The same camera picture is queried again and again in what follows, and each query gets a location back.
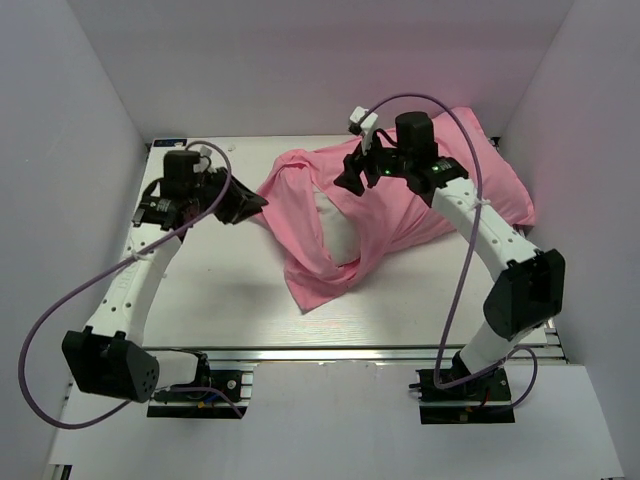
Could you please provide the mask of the pink pillowcase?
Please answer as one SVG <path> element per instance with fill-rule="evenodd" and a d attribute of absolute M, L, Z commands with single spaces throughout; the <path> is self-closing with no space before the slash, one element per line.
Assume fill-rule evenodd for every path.
<path fill-rule="evenodd" d="M 454 119 L 445 113 L 433 123 L 441 155 L 473 168 L 476 154 L 481 165 L 483 196 L 512 225 L 536 222 L 531 197 L 512 167 L 490 144 L 479 119 L 469 107 L 456 107 Z M 258 221 L 284 248 L 284 279 L 301 311 L 313 310 L 357 285 L 373 271 L 384 255 L 429 242 L 452 231 L 452 225 L 431 211 L 404 180 L 383 178 L 358 197 L 335 186 L 343 159 L 359 142 L 315 151 L 290 150 L 276 158 L 258 193 L 268 201 Z M 322 228 L 313 189 L 325 193 L 356 226 L 360 257 L 336 266 L 323 245 Z"/>

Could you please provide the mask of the white pillow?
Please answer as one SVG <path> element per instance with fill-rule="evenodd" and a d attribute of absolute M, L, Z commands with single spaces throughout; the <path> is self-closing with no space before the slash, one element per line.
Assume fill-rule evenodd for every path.
<path fill-rule="evenodd" d="M 318 188 L 314 202 L 322 228 L 323 245 L 336 266 L 352 263 L 360 257 L 360 237 L 356 226 Z"/>

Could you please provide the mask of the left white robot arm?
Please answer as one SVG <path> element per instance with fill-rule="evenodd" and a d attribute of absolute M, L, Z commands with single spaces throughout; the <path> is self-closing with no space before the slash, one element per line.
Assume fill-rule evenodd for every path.
<path fill-rule="evenodd" d="M 142 191 L 124 255 L 133 261 L 117 271 L 81 331 L 69 331 L 62 351 L 78 388 L 89 394 L 139 403 L 177 386 L 199 399 L 211 387 L 204 354 L 189 350 L 148 352 L 142 344 L 148 315 L 171 260 L 195 219 L 214 215 L 238 224 L 262 212 L 267 200 L 225 167 L 190 150 L 171 150 L 163 174 Z"/>

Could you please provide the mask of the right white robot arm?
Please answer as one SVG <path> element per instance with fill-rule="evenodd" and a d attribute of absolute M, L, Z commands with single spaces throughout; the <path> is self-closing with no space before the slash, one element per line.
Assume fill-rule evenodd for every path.
<path fill-rule="evenodd" d="M 463 236 L 468 253 L 482 260 L 494 282 L 483 304 L 484 322 L 455 355 L 451 369 L 433 374 L 436 388 L 472 399 L 525 336 L 561 311 L 565 259 L 555 249 L 539 249 L 484 199 L 479 171 L 470 173 L 458 160 L 440 154 L 426 113 L 403 113 L 395 125 L 396 137 L 389 139 L 375 113 L 355 108 L 349 130 L 361 141 L 345 157 L 344 171 L 334 183 L 361 196 L 383 177 L 404 180 Z"/>

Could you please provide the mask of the left blue corner label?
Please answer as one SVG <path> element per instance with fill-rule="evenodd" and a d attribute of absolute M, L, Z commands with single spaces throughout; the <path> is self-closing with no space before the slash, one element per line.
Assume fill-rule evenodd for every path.
<path fill-rule="evenodd" d="M 184 138 L 166 138 L 155 139 L 152 143 L 153 148 L 183 148 L 187 144 Z"/>

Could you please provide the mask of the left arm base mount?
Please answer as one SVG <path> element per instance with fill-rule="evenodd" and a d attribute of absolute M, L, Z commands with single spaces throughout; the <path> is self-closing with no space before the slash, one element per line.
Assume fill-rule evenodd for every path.
<path fill-rule="evenodd" d="M 240 420 L 252 396 L 253 369 L 213 365 L 199 383 L 171 386 L 153 394 L 146 416 L 152 419 Z"/>

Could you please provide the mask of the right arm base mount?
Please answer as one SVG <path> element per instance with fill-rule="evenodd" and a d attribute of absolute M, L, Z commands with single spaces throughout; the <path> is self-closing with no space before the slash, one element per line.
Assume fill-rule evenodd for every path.
<path fill-rule="evenodd" d="M 417 371 L 408 386 L 419 403 L 423 425 L 482 425 L 515 422 L 512 395 L 504 369 L 450 389 L 438 389 L 433 369 Z"/>

